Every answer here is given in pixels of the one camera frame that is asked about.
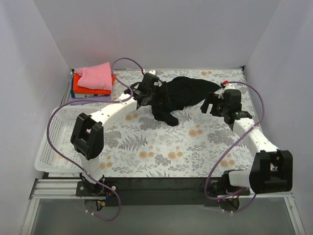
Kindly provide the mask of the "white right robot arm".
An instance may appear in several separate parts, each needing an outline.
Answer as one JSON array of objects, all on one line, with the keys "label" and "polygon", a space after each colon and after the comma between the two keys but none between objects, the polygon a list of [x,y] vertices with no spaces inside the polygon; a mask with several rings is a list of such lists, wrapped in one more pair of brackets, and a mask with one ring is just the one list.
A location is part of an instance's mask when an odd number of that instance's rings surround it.
[{"label": "white right robot arm", "polygon": [[209,93],[201,111],[223,117],[254,157],[249,170],[227,170],[216,181],[208,182],[205,186],[207,191],[222,190],[229,195],[242,188],[250,188],[256,194],[291,191],[292,154],[272,144],[256,128],[251,114],[242,110],[239,90],[224,89],[222,94]]}]

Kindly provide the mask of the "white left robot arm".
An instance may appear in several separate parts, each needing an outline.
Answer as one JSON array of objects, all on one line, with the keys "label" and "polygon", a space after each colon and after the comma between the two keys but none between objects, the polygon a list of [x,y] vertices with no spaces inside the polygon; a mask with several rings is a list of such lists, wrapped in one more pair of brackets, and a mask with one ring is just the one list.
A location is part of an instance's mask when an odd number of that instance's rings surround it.
[{"label": "white left robot arm", "polygon": [[83,172],[80,178],[85,189],[94,196],[104,191],[105,177],[100,167],[100,155],[104,149],[104,132],[127,114],[142,106],[169,101],[167,82],[156,75],[146,73],[141,82],[126,89],[117,100],[89,115],[81,113],[70,138],[78,152]]}]

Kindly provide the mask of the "black t shirt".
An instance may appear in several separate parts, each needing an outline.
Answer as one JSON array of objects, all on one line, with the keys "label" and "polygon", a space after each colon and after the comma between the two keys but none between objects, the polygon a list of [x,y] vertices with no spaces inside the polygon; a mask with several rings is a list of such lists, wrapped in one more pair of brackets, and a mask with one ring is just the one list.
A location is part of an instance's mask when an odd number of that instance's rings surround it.
[{"label": "black t shirt", "polygon": [[163,121],[169,126],[177,126],[179,120],[171,112],[183,110],[203,101],[209,93],[219,90],[220,85],[203,79],[186,76],[175,77],[168,83],[169,102],[161,102],[156,90],[156,96],[151,103],[152,114],[157,121]]}]

